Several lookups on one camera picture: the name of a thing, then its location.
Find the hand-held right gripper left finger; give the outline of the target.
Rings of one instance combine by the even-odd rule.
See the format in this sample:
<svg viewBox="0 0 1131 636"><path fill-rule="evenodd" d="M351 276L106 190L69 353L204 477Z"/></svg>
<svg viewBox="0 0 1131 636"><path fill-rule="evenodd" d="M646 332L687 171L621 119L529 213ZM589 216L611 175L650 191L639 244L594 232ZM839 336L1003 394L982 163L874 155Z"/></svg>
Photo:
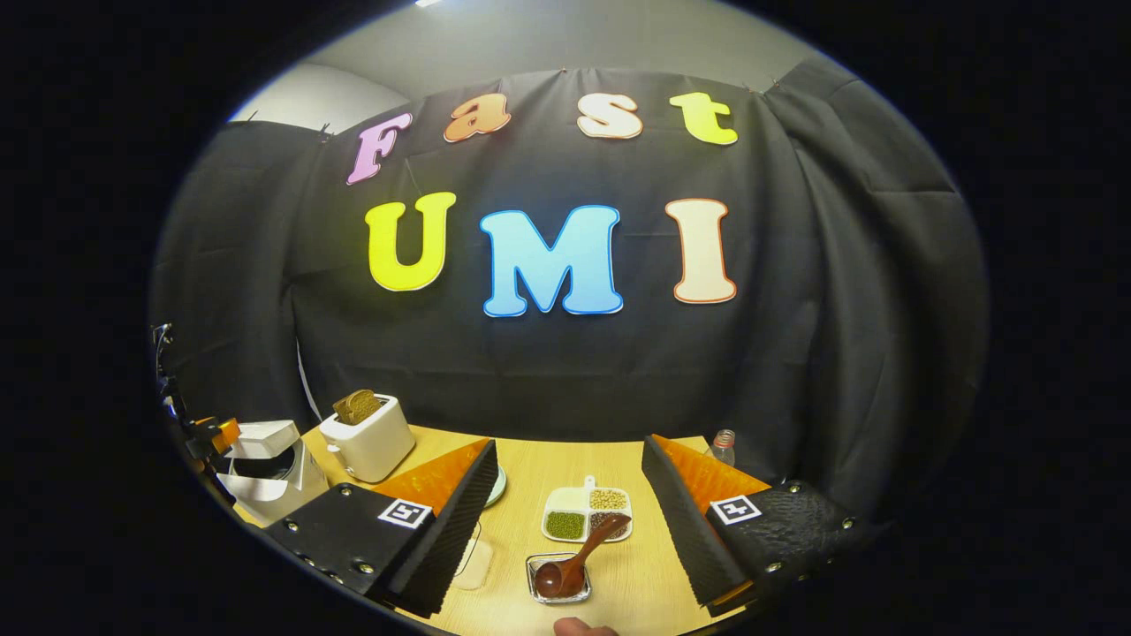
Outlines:
<svg viewBox="0 0 1131 636"><path fill-rule="evenodd" d="M497 475L497 440L478 439L372 488L333 485L264 532L340 587L429 618Z"/></svg>

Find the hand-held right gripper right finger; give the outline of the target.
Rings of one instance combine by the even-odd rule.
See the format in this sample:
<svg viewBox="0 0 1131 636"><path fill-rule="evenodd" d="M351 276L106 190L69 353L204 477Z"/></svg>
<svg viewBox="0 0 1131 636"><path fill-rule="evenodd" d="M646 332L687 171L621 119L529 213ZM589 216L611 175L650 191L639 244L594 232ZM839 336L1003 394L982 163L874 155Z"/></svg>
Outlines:
<svg viewBox="0 0 1131 636"><path fill-rule="evenodd" d="M808 482L770 485L661 435L645 438L641 469L713 616L771 604L884 530Z"/></svg>

